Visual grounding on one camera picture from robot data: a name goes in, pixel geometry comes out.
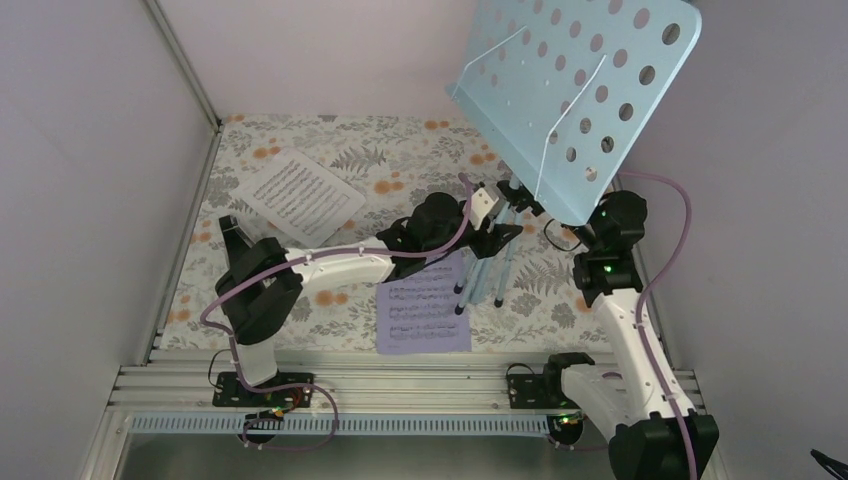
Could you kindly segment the light blue music stand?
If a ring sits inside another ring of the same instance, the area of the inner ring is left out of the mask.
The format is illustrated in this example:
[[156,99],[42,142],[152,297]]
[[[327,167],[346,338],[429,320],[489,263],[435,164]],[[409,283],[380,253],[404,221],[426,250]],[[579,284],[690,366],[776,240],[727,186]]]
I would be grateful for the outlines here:
[[578,226],[701,31],[686,1],[481,1],[447,91],[544,210]]

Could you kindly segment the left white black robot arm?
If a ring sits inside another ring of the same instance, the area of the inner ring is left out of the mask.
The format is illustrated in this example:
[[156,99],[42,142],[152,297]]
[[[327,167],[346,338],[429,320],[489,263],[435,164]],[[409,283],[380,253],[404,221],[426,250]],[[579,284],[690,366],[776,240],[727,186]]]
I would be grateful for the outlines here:
[[490,258],[522,231],[498,220],[505,210],[504,200],[485,188],[467,201],[437,192],[373,237],[315,250],[287,249],[275,238],[250,242],[234,216],[220,218],[228,269],[215,291],[241,371],[239,392],[255,405],[276,396],[279,380],[272,338],[301,297],[352,284],[405,279],[464,248],[479,259]]

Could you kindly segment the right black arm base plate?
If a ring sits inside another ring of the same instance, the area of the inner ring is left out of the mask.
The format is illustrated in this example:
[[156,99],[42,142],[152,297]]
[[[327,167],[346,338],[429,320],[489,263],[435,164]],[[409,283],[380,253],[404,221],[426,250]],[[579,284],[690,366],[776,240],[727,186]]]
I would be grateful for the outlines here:
[[510,408],[514,410],[567,410],[578,405],[550,384],[541,374],[506,375]]

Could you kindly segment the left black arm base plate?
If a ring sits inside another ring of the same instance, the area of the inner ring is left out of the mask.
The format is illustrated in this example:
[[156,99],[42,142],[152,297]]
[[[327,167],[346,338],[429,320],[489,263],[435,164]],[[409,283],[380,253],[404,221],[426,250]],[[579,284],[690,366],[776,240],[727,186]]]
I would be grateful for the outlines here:
[[312,373],[278,372],[275,377],[256,386],[261,392],[254,392],[241,383],[235,371],[221,372],[214,382],[212,404],[232,408],[309,408],[312,388],[304,387],[304,384],[312,384],[314,380]]

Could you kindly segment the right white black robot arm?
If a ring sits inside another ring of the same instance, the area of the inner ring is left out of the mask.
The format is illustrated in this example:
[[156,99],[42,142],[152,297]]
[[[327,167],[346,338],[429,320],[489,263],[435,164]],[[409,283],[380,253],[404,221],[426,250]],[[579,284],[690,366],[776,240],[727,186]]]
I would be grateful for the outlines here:
[[541,391],[555,407],[574,404],[607,442],[618,479],[699,479],[719,430],[697,411],[678,382],[645,310],[646,287],[633,248],[644,236],[647,202],[630,191],[602,196],[576,235],[586,251],[574,258],[573,277],[612,347],[625,384],[585,353],[549,357]]

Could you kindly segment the white sheet music paper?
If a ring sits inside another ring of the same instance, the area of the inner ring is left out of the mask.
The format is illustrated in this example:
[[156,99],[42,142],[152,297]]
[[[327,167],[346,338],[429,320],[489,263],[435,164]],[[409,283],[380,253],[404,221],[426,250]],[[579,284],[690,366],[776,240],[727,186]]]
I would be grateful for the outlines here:
[[366,203],[361,192],[293,148],[282,149],[234,194],[309,248],[321,246]]

